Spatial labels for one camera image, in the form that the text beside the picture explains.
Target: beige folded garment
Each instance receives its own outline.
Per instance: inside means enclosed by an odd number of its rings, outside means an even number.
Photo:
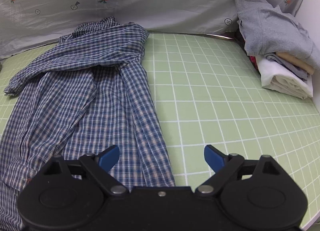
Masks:
[[[288,61],[289,63],[304,69],[310,75],[313,75],[313,73],[315,72],[315,69],[311,65],[307,64],[306,62],[302,61],[301,59],[296,58],[295,56],[293,56],[287,52],[276,52],[276,55],[278,57]]]

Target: blue plaid shirt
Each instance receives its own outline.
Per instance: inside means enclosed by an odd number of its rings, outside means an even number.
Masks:
[[[174,185],[141,66],[147,37],[113,17],[81,24],[10,80],[4,92],[20,96],[0,143],[0,230],[22,227],[17,196],[54,154],[118,145],[110,174],[125,186]]]

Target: white wall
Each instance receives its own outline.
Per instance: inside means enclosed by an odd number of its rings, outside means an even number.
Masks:
[[[296,15],[302,26],[309,31],[310,38],[320,49],[320,1],[303,0]],[[312,76],[313,102],[320,112],[320,71]]]

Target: white folded garment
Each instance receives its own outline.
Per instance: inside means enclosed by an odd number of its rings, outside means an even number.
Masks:
[[[311,76],[303,82],[291,71],[278,64],[274,60],[268,60],[263,56],[256,56],[257,65],[261,74],[261,86],[276,90],[301,99],[313,97]]]

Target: green checkered surface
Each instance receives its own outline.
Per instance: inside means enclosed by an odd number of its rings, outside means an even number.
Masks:
[[[16,98],[9,79],[54,45],[15,55],[0,72],[0,134]],[[246,159],[270,154],[308,197],[302,226],[320,211],[320,115],[310,99],[263,89],[233,41],[151,33],[142,64],[178,186],[193,189],[212,176],[205,145]]]

